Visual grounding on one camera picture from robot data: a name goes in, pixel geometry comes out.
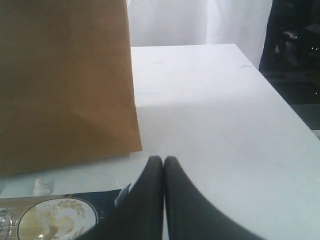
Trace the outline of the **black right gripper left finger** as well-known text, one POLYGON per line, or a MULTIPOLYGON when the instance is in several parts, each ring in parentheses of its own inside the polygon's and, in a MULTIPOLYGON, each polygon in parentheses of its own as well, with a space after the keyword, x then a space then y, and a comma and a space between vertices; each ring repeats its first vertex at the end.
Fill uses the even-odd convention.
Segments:
POLYGON ((159 156, 149 157, 129 194, 101 223, 79 240, 161 240, 164 171, 159 156))

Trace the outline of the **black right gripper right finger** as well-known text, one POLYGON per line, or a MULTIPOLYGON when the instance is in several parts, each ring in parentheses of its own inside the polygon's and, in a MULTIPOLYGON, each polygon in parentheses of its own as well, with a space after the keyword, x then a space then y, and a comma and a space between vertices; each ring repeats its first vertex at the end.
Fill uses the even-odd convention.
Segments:
POLYGON ((254 239, 199 192, 174 156, 164 161, 164 196, 170 240, 254 239))

